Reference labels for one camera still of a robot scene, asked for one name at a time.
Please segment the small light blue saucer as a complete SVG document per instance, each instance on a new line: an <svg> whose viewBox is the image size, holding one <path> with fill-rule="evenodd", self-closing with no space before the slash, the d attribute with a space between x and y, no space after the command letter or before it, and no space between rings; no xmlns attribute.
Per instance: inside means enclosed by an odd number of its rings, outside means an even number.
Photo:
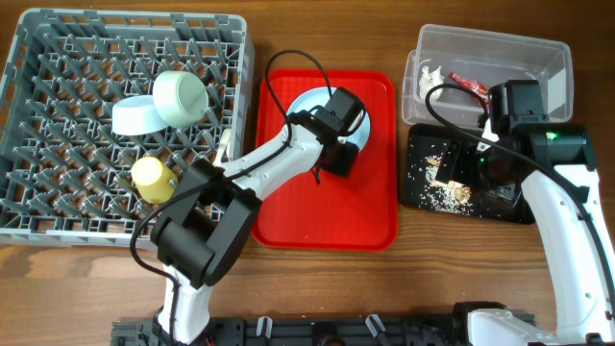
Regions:
<svg viewBox="0 0 615 346"><path fill-rule="evenodd" d="M142 136L168 127L160 117L152 95L132 96L111 109L111 130L120 136Z"/></svg>

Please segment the clear plastic waste bin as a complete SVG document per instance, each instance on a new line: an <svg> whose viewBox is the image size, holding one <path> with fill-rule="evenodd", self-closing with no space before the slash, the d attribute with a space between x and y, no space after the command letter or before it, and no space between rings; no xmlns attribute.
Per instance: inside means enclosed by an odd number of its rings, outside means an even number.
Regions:
<svg viewBox="0 0 615 346"><path fill-rule="evenodd" d="M402 91L402 119L408 125L437 122L421 98L425 72L451 72L486 87L508 80L539 82L543 107L553 122L571 119L574 104L570 47L560 41L426 24L408 54Z"/></svg>

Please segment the black plastic food-waste tray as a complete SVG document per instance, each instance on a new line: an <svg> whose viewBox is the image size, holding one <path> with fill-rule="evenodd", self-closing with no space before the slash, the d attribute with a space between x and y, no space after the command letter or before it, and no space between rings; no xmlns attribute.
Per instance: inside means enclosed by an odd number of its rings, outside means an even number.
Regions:
<svg viewBox="0 0 615 346"><path fill-rule="evenodd" d="M470 186L467 161L478 158L477 145L456 136L445 127L418 124L408 131L406 173L401 202L421 210L489 218L530 225L534 217L518 184ZM436 175L448 151L460 148L459 179L446 183Z"/></svg>

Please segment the red plastic serving tray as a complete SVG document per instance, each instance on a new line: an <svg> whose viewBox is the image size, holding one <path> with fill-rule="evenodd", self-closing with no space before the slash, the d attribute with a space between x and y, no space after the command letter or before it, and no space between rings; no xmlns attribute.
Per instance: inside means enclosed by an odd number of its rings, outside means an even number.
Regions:
<svg viewBox="0 0 615 346"><path fill-rule="evenodd" d="M399 233L397 114L395 86L375 70L281 68L270 74L272 89L259 97L257 144L276 135L283 124L273 100L288 111L299 108L302 94L330 81L365 104L370 134L347 178L323 171L302 173L266 198L252 230L271 248L378 252Z"/></svg>

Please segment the white tissue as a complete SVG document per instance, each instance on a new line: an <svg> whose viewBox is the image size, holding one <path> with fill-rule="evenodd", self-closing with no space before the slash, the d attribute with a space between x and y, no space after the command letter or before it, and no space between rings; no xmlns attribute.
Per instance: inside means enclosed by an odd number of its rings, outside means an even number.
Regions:
<svg viewBox="0 0 615 346"><path fill-rule="evenodd" d="M426 99L427 93L434 87L444 83L444 76L441 74L441 67L438 66L434 70L430 70L428 66L423 66L421 69L421 77L418 83L419 96L422 100Z"/></svg>

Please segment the rice and food scraps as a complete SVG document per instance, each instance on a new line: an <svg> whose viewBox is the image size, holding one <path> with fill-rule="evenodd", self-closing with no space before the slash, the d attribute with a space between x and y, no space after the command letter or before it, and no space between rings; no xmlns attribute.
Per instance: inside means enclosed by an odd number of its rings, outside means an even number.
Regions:
<svg viewBox="0 0 615 346"><path fill-rule="evenodd" d="M405 206L462 215L469 215L474 210L468 186L454 181L444 184L435 180L447 141L422 136L409 141L402 196Z"/></svg>

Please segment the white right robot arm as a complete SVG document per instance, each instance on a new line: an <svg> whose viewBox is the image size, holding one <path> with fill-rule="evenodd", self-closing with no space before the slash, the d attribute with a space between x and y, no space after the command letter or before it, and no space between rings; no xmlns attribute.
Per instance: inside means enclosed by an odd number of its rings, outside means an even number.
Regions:
<svg viewBox="0 0 615 346"><path fill-rule="evenodd" d="M579 124L521 124L498 141L448 129L475 142L464 181L520 186L538 226L553 283L556 330L544 332L505 308L464 313L471 345L611 345L614 249L603 217L597 160Z"/></svg>

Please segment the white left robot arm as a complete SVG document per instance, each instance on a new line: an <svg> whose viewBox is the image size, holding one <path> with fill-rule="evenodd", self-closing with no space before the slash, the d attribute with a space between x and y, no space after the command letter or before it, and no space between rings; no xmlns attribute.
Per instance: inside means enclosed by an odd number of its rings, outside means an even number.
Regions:
<svg viewBox="0 0 615 346"><path fill-rule="evenodd" d="M188 167L158 208L150 235L167 279L157 322L170 344L189 345L205 331L212 289L237 261L263 201L309 170L348 174L346 157L360 150L352 139L368 120L364 108L293 112L276 136L243 158Z"/></svg>

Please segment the grey plastic dishwasher rack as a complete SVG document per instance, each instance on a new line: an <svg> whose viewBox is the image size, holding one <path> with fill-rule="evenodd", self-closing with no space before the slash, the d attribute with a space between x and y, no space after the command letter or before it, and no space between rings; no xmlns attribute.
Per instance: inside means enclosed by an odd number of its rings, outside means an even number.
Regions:
<svg viewBox="0 0 615 346"><path fill-rule="evenodd" d="M152 156L177 174L243 151L255 49L237 14L30 9L1 77L1 240L125 247L151 206L130 170ZM199 122L143 136L111 128L120 100L149 94L165 71L204 83Z"/></svg>

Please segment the red snack wrapper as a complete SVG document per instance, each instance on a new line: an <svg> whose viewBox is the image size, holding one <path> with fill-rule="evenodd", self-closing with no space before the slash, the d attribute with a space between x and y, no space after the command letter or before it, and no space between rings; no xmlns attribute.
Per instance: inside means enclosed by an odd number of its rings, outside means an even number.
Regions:
<svg viewBox="0 0 615 346"><path fill-rule="evenodd" d="M486 104L489 104L488 88L480 81L467 79L451 71L448 77L459 86L475 92Z"/></svg>

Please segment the large light blue plate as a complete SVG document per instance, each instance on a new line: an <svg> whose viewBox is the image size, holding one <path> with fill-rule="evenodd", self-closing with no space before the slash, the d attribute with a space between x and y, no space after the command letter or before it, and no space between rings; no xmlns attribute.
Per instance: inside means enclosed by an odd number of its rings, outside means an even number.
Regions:
<svg viewBox="0 0 615 346"><path fill-rule="evenodd" d="M287 113L297 111L308 111L315 106L324 106L330 96L325 86L310 89L298 96L290 105ZM371 131L369 113L364 111L352 124L351 129L356 129L350 136L339 136L340 143L352 143L359 151L362 151L367 144Z"/></svg>

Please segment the white plastic fork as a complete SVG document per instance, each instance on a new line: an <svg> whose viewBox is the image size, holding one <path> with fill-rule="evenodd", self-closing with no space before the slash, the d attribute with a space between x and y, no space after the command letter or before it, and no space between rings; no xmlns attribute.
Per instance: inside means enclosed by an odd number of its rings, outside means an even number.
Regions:
<svg viewBox="0 0 615 346"><path fill-rule="evenodd" d="M213 160L214 166L219 166L222 163L222 159L227 151L228 144L231 140L232 130L230 128L225 129L220 137L220 141L218 143L218 147L216 150L216 155Z"/></svg>

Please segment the light green bowl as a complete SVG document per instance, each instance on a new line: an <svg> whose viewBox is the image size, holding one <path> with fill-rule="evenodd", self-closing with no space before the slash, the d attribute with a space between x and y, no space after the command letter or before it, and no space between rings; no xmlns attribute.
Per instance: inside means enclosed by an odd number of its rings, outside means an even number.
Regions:
<svg viewBox="0 0 615 346"><path fill-rule="evenodd" d="M173 128L186 128L199 122L209 107L208 92L201 79L185 71L164 71L154 81L155 108Z"/></svg>

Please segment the yellow plastic cup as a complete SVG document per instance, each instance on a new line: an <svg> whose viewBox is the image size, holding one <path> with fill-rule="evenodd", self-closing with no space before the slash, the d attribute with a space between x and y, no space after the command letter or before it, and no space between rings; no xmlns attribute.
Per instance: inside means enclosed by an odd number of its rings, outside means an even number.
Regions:
<svg viewBox="0 0 615 346"><path fill-rule="evenodd" d="M144 157L131 168L132 180L140 197L150 204L168 201L175 190L177 175L156 157Z"/></svg>

